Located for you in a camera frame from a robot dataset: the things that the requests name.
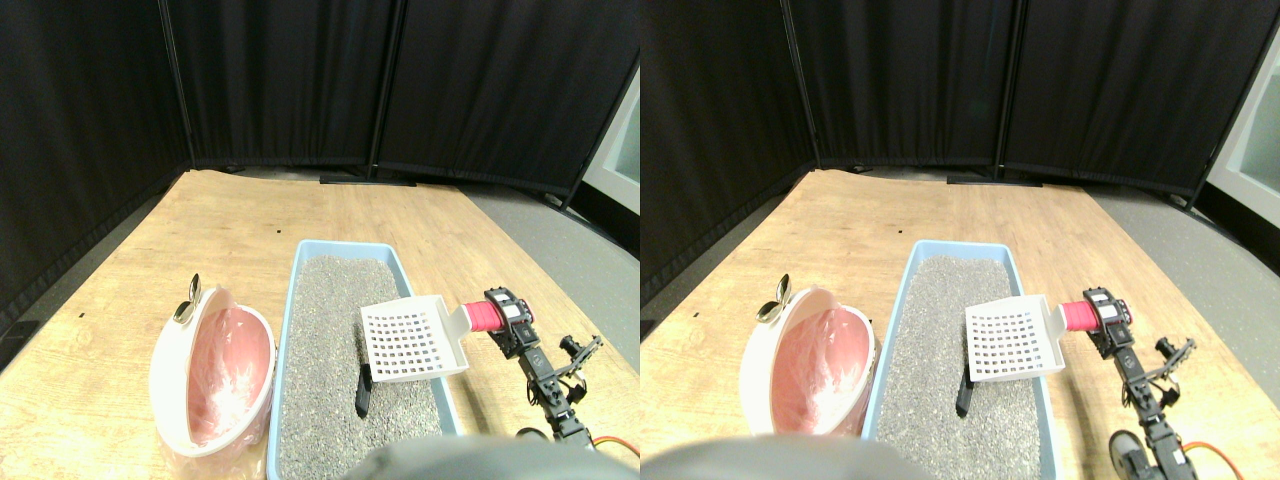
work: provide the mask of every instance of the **wooden table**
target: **wooden table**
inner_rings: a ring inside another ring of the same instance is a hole
[[[1280,472],[1280,412],[1155,262],[1087,193],[1069,187],[947,186],[814,172],[787,196],[641,346],[639,447],[748,435],[739,365],[778,278],[818,284],[874,320],[883,340],[902,268],[918,239],[1007,244],[1028,293],[1050,303],[1103,285],[1137,310],[1134,346],[1148,369],[1164,362],[1160,337],[1196,339],[1178,372],[1183,398],[1167,410],[1184,442],[1221,448],[1247,477]],[[1064,338],[1066,370],[1050,376],[1064,477],[1114,477],[1107,440],[1139,435],[1120,404],[1120,379],[1083,334]],[[1193,451],[1202,479],[1230,477],[1226,463]]]
[[[280,334],[293,253],[305,238],[384,242],[419,294],[456,307],[504,285],[529,300],[554,365],[557,344],[599,330],[556,283],[452,187],[321,186],[188,172],[0,375],[0,477],[165,477],[147,394],[151,352],[193,273],[257,308]],[[449,378],[466,433],[549,431],[525,378],[486,335],[463,340]],[[595,435],[635,438],[636,371],[611,344],[585,369],[576,407]],[[602,445],[631,465],[631,453]]]

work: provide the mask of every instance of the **litter box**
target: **litter box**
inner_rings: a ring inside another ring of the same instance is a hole
[[[916,268],[925,259],[937,255],[950,255],[957,259],[989,259],[1005,264],[1009,273],[1009,289],[1012,296],[1023,294],[1023,282],[1018,276],[1018,266],[1014,265],[1014,255],[1009,247],[1000,243],[970,243],[922,239],[915,242],[911,256],[906,260],[906,270],[902,273],[902,283],[897,288],[897,300],[893,302],[893,316],[888,320],[888,330],[884,334],[884,344],[881,347],[879,365],[876,366],[876,381],[872,384],[872,399],[867,408],[867,420],[863,424],[863,439],[874,440],[877,425],[879,422],[881,407],[884,401],[884,379],[888,376],[888,366],[893,362],[893,335],[897,333],[897,319],[902,314],[902,301],[906,298],[906,289],[911,285],[911,276]],[[1032,390],[1036,396],[1037,424],[1041,434],[1041,476],[1044,479],[1059,479],[1062,471],[1062,460],[1057,456],[1057,442],[1053,433],[1053,407],[1048,401],[1048,380],[1041,376],[1032,380]]]
[[[396,250],[385,243],[356,243],[356,242],[330,242],[305,239],[298,243],[297,253],[293,256],[293,273],[289,275],[289,296],[284,303],[284,324],[280,326],[280,348],[275,365],[275,397],[271,399],[271,435],[266,445],[266,475],[271,480],[279,480],[279,438],[280,438],[280,404],[284,396],[284,372],[289,360],[289,321],[293,312],[293,288],[298,279],[298,270],[308,259],[320,255],[333,255],[343,259],[374,259],[385,262],[396,278],[396,291],[399,296],[412,297],[413,289],[404,278],[404,266],[401,265]],[[460,435],[458,413],[453,408],[453,396],[449,394],[449,384],[443,378],[433,379],[431,394],[435,397],[435,408],[440,413],[440,433],[443,435]]]

